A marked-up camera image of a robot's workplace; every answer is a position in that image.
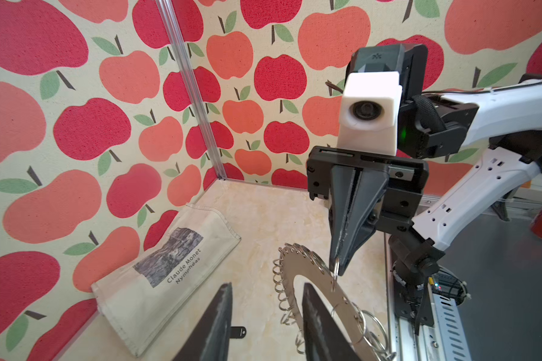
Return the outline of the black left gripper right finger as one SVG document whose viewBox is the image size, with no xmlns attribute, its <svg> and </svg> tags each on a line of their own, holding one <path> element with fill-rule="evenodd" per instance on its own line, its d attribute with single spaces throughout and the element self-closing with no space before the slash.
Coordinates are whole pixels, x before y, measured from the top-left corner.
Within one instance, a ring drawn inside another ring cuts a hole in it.
<svg viewBox="0 0 542 361">
<path fill-rule="evenodd" d="M 302 307 L 307 360 L 360 360 L 310 283 L 304 285 Z"/>
</svg>

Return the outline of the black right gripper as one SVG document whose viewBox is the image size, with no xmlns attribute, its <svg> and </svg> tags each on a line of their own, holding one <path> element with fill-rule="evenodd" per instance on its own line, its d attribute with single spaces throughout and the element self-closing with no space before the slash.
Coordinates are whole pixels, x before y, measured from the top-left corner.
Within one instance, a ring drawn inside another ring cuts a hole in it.
<svg viewBox="0 0 542 361">
<path fill-rule="evenodd" d="M 375 233 L 405 231 L 429 176 L 423 160 L 315 146 L 307 160 L 311 199 L 330 206 L 330 269 L 344 275 Z"/>
</svg>

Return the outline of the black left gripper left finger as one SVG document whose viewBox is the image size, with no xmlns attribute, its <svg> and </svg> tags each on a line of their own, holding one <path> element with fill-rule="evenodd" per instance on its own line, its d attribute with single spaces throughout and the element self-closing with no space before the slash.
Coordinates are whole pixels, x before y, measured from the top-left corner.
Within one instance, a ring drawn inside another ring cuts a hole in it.
<svg viewBox="0 0 542 361">
<path fill-rule="evenodd" d="M 233 287 L 222 284 L 173 361 L 225 361 L 228 358 Z"/>
</svg>

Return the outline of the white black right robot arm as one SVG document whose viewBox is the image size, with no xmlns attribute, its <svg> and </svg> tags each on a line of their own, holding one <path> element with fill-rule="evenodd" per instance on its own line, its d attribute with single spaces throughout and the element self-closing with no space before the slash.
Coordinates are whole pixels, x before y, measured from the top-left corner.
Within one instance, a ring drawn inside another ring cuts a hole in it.
<svg viewBox="0 0 542 361">
<path fill-rule="evenodd" d="M 542 175 L 542 75 L 480 90 L 425 90 L 428 48 L 379 45 L 348 58 L 337 144 L 307 160 L 330 204 L 334 280 L 376 232 L 388 236 L 395 314 L 433 326 L 428 280 L 457 235 Z"/>
</svg>

